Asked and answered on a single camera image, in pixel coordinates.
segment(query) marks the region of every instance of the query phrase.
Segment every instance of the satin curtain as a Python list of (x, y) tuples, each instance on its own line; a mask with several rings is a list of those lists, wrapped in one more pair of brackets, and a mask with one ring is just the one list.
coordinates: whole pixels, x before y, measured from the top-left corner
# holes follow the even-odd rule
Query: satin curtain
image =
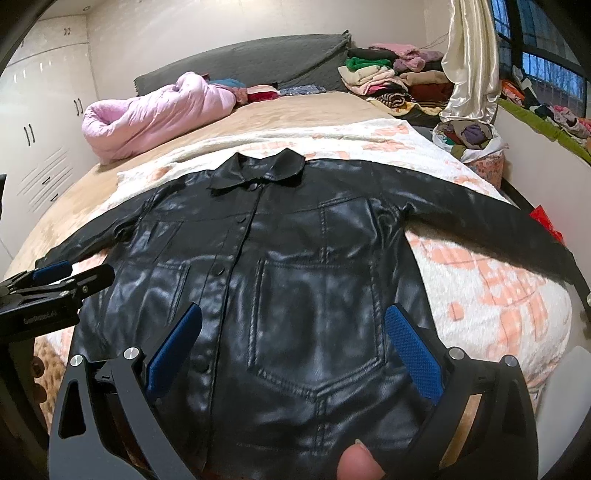
[(452, 0), (443, 71), (456, 84), (441, 120), (492, 122), (499, 84), (499, 50), (488, 0)]

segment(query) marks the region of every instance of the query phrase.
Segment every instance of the chest pocket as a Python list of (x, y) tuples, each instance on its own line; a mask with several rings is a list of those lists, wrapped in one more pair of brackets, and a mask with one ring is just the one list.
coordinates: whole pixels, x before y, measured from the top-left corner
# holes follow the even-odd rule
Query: chest pocket
[(188, 265), (126, 261), (106, 299), (100, 331), (117, 355), (170, 323), (189, 271)]
[(261, 260), (249, 331), (249, 369), (306, 397), (356, 381), (384, 358), (374, 273), (366, 263)]

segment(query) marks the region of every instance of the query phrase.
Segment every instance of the green folded towel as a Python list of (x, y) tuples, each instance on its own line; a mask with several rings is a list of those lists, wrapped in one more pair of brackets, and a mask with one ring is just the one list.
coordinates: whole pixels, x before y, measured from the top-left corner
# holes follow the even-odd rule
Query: green folded towel
[(525, 108), (520, 107), (508, 100), (499, 98), (499, 105), (507, 110), (511, 115), (518, 118), (522, 122), (529, 125), (533, 130), (541, 133), (552, 141), (557, 141), (567, 150), (570, 150), (575, 155), (578, 155), (583, 160), (591, 163), (591, 155), (587, 152), (587, 149), (583, 148), (573, 138), (561, 128), (557, 128), (550, 122), (543, 120), (537, 116), (534, 112), (530, 112)]
[(352, 72), (356, 72), (365, 67), (371, 67), (372, 65), (392, 68), (392, 62), (390, 60), (365, 60), (360, 59), (359, 57), (351, 57), (347, 59), (345, 65), (347, 65), (347, 68)]

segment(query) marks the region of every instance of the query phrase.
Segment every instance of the pink comforter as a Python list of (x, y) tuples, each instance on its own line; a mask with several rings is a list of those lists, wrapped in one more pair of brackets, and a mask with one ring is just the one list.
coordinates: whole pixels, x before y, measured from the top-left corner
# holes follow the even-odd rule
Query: pink comforter
[(188, 72), (142, 97), (93, 103), (84, 112), (82, 133), (106, 165), (220, 120), (235, 103), (232, 92)]

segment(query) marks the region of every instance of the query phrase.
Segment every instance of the hand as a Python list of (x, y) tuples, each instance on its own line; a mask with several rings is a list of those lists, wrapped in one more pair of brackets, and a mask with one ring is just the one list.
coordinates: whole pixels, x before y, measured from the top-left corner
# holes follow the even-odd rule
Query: hand
[(337, 480), (381, 480), (385, 475), (368, 448), (356, 440), (340, 457)]

